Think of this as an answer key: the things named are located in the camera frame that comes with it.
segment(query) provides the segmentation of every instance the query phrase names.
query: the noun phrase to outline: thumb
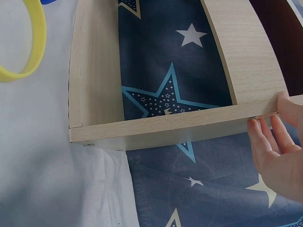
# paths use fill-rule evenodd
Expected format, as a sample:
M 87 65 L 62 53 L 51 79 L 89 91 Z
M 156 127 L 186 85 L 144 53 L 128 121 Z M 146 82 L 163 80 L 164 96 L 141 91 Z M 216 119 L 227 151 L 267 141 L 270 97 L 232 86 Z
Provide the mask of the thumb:
M 278 97 L 278 111 L 287 123 L 297 128 L 301 145 L 303 145 L 303 106 L 290 101 L 288 93 L 282 91 Z

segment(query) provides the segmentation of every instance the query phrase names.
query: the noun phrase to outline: blue object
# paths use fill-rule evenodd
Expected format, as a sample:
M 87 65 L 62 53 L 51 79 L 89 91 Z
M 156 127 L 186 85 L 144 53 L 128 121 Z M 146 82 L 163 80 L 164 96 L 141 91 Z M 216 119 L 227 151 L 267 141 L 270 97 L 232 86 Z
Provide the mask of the blue object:
M 41 0 L 41 3 L 43 5 L 46 5 L 46 4 L 52 3 L 53 1 L 56 1 L 56 0 Z

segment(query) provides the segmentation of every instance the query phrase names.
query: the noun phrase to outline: hand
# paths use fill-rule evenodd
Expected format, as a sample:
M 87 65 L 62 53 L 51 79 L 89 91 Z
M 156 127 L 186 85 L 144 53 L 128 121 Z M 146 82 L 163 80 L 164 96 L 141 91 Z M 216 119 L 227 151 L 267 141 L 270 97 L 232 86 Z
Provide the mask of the hand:
M 297 128 L 303 145 L 303 106 L 294 104 L 286 92 L 281 92 L 278 111 L 287 123 Z M 271 117 L 270 122 L 276 140 L 264 119 L 247 123 L 256 169 L 267 187 L 303 203 L 303 150 L 295 145 L 278 116 Z

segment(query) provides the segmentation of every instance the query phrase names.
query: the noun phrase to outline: fingernail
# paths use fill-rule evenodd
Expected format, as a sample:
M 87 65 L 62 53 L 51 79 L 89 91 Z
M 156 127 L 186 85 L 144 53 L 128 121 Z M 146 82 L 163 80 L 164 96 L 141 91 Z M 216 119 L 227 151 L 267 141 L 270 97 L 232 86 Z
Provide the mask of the fingernail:
M 286 98 L 289 99 L 289 94 L 287 91 L 281 91 L 279 94 L 279 98 Z

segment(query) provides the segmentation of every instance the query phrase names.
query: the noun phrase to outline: screw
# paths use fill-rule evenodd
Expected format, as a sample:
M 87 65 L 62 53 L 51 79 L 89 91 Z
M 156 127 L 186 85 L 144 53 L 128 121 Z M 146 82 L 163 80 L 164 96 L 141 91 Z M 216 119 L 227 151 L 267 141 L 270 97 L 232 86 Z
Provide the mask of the screw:
M 254 120 L 254 119 L 257 119 L 258 117 L 257 116 L 254 116 L 254 117 L 250 117 L 248 120 Z

